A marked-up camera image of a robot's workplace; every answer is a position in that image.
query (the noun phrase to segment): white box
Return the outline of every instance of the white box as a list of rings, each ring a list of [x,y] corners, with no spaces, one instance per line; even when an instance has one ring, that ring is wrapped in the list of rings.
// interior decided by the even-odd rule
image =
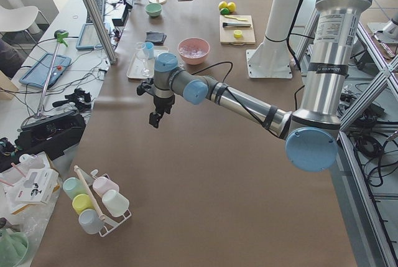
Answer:
[[[57,179],[58,172],[53,169],[30,169],[15,201],[25,204],[47,204]]]

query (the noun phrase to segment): wooden cutting board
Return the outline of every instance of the wooden cutting board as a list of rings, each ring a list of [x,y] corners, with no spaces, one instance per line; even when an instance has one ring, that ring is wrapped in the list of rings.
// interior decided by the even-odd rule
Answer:
[[[221,44],[232,44],[232,45],[246,45],[246,44],[255,44],[256,39],[254,38],[254,28],[253,21],[251,19],[251,15],[232,15],[238,18],[246,18],[248,21],[238,21],[236,19],[226,18],[223,15],[220,15],[220,42]],[[242,27],[242,28],[224,28],[223,22],[232,22],[232,23],[250,23],[251,27]],[[240,29],[243,33],[242,37],[235,38],[234,30]]]

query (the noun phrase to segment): white desk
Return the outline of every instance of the white desk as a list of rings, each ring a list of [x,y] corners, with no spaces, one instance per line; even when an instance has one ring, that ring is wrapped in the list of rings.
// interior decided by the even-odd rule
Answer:
[[[52,22],[50,27],[47,29],[41,40],[45,39],[51,39],[54,38],[53,34],[56,30],[58,29],[64,29],[69,32],[70,37],[74,36],[79,36],[80,30],[82,25],[86,21],[86,8],[84,7],[83,1],[82,0],[69,0],[69,2],[66,4],[66,6],[60,11],[59,15],[55,18],[55,20]],[[74,80],[80,79],[84,77],[88,72],[93,71],[95,76],[99,76],[101,79],[104,78],[104,73],[103,72],[98,72],[98,69],[103,69],[107,70],[109,65],[107,60],[102,60],[101,59],[101,52],[100,51],[92,51],[88,53],[88,51],[77,51],[75,48],[76,46],[76,41],[77,39],[74,38],[67,38],[65,41],[68,44],[68,47],[65,47],[64,45],[61,45],[58,51],[58,54],[60,55],[66,55],[70,58],[72,58],[72,62],[76,61],[68,67],[63,75],[58,79],[58,81],[55,83],[55,85],[50,88],[50,90],[47,91],[47,94],[52,94],[54,89],[58,88],[59,86],[65,85],[67,83],[70,83]],[[46,41],[39,46],[46,50],[47,52],[53,53],[54,48],[55,48],[56,40],[51,40],[51,41]],[[32,52],[30,53],[30,57],[27,58],[27,60],[24,62],[23,65],[28,65],[31,66],[35,64],[35,61],[40,59],[41,56],[45,53],[41,48],[35,47]],[[17,85],[19,88],[19,91],[24,93],[26,91],[26,86],[21,85],[19,83],[19,79],[23,74],[26,72],[26,68],[20,69],[14,78],[12,79],[12,82]],[[102,86],[102,81],[101,80],[96,80],[94,76],[89,76],[86,80],[83,80],[80,85],[73,84],[66,88],[66,90],[59,94],[59,95],[51,95],[46,97],[44,101],[44,108],[46,110],[49,110],[52,108],[52,103],[55,101],[59,100],[64,100],[64,95],[68,95],[73,93],[74,89],[80,87],[85,91],[89,91],[91,93],[91,99],[94,100]],[[37,111],[37,107],[39,105],[40,97],[41,97],[41,91],[38,88],[34,87],[27,87],[28,91],[34,91],[37,92],[35,94],[30,94],[26,96],[25,99],[25,94],[17,94],[18,98],[20,98],[22,101],[26,101],[26,103],[33,109],[34,112]],[[48,113],[47,115],[56,115],[59,113],[62,113],[64,110],[68,108],[67,105],[61,106],[59,108],[54,108]],[[13,98],[12,100],[9,101],[0,101],[0,132],[1,132],[1,137],[7,137],[10,142],[14,142],[15,139],[18,137],[18,132],[17,129],[21,127],[21,123],[31,114],[28,114],[26,105],[21,103],[17,98]],[[83,116],[86,117],[86,122],[88,121],[89,118],[89,113],[83,113]],[[63,177],[65,177],[69,167],[70,163],[75,155],[75,149],[76,146],[72,146],[65,150],[65,155],[57,158],[56,160],[53,161],[57,169],[61,171],[61,174]],[[50,218],[53,208],[55,206],[55,202],[59,196],[59,191],[53,194],[52,197],[52,204],[49,204],[47,208],[43,208],[41,206],[34,206],[35,210],[45,210],[45,218],[48,219]],[[7,219],[10,220],[12,223],[19,223],[20,222],[20,217],[18,215],[10,215],[7,213],[7,205],[5,204],[4,200],[4,194],[2,189],[0,189],[0,215],[3,217],[6,217]],[[32,259],[34,257],[35,252],[37,251],[39,247],[39,243],[42,239],[42,236],[44,234],[44,228],[39,229],[38,232],[35,232],[32,236],[29,237],[29,242],[30,242],[30,250],[27,255],[27,259],[25,262],[21,265],[24,267],[30,266]]]

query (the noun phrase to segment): pink bowl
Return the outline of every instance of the pink bowl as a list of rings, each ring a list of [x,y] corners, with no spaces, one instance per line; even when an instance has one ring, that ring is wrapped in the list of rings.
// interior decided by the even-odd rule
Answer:
[[[189,65],[203,63],[210,51],[210,45],[206,40],[200,38],[188,38],[178,45],[178,53],[181,59]]]

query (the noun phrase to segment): person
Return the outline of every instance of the person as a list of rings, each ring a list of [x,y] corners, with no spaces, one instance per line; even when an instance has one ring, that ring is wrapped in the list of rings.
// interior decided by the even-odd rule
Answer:
[[[0,39],[0,71],[12,78],[22,66],[25,57],[13,46]]]

